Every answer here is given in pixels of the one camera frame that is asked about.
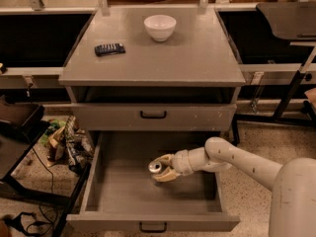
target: drawer handle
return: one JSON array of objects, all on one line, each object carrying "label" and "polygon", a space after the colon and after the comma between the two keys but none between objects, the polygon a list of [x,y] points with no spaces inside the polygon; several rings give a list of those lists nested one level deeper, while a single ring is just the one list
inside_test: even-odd
[{"label": "drawer handle", "polygon": [[145,230],[142,222],[139,222],[139,231],[143,233],[164,233],[167,231],[167,222],[164,222],[164,228],[161,230]]},{"label": "drawer handle", "polygon": [[146,114],[143,111],[140,111],[140,116],[143,119],[164,119],[167,116],[167,112],[164,111],[161,115],[151,115],[151,114]]}]

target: speckled floor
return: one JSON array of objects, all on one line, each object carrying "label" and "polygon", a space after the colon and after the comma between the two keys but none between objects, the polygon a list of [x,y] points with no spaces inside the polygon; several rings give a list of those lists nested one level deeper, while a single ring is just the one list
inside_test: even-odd
[{"label": "speckled floor", "polygon": [[[300,126],[283,126],[239,121],[240,144],[238,147],[285,163],[297,157],[315,158],[316,131],[314,128]],[[231,139],[231,133],[222,136]],[[45,148],[37,144],[36,152],[45,160]],[[29,166],[21,169],[17,179],[32,188],[50,191],[51,175],[40,165],[39,160],[33,157]],[[70,195],[77,177],[68,170],[67,162],[62,162],[49,168],[54,174],[54,191],[63,195]],[[271,193],[255,181],[247,177],[235,167],[221,174],[223,198],[228,212],[239,215],[241,222],[231,231],[216,232],[166,232],[164,234],[144,234],[138,232],[77,232],[70,224],[66,224],[62,237],[131,237],[131,236],[164,236],[164,237],[267,237],[269,228],[269,212]],[[74,211],[78,211],[82,196],[76,202]],[[0,216],[4,214],[16,215],[21,211],[36,212],[40,218],[39,207],[34,204],[12,201],[0,198]],[[24,236],[12,230],[13,237]]]}]

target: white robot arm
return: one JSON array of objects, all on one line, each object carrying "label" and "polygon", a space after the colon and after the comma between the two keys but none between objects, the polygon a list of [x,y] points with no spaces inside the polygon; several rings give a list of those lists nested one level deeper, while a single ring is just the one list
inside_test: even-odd
[{"label": "white robot arm", "polygon": [[314,159],[299,158],[281,165],[212,137],[204,147],[155,159],[149,164],[149,170],[156,181],[168,182],[195,171],[223,171],[231,165],[273,193],[270,237],[316,236]]}]

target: drawer front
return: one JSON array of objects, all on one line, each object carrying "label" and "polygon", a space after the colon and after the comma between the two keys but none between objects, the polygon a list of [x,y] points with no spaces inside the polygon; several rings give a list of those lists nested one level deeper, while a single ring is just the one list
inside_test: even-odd
[{"label": "drawer front", "polygon": [[79,214],[79,231],[231,231],[239,222],[222,202],[220,176],[193,175],[156,184],[148,163],[205,142],[199,132],[107,131],[99,138]]},{"label": "drawer front", "polygon": [[236,105],[73,104],[87,130],[217,130],[225,131]]}]

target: white bowl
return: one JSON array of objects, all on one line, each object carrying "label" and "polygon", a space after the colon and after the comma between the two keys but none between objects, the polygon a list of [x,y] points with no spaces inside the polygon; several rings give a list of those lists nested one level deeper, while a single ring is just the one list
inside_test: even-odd
[{"label": "white bowl", "polygon": [[145,19],[146,32],[156,41],[164,41],[174,32],[177,21],[167,15],[154,15]]}]

